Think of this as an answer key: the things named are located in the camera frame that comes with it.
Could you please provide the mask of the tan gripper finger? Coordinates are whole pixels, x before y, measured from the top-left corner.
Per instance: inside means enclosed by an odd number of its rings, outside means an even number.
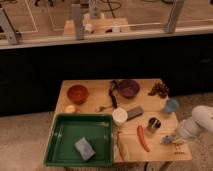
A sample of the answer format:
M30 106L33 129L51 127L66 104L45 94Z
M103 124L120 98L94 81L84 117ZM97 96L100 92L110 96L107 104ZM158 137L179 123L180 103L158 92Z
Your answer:
M178 154L185 154L185 152L183 151L175 151L174 154L178 155Z
M174 144L174 145L176 145L176 146L182 145L182 144L184 144L184 143L185 143L185 141L182 140L182 139L178 139L178 140L172 141L172 144Z

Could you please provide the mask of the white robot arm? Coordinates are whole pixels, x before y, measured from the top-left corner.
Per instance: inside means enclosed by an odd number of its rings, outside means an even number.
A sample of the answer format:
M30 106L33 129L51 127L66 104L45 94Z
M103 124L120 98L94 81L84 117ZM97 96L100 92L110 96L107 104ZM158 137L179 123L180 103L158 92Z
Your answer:
M171 134L161 139L161 143L174 145L178 149L187 141L197 139L205 131L213 134L213 107L198 105L192 109L189 118L182 120Z

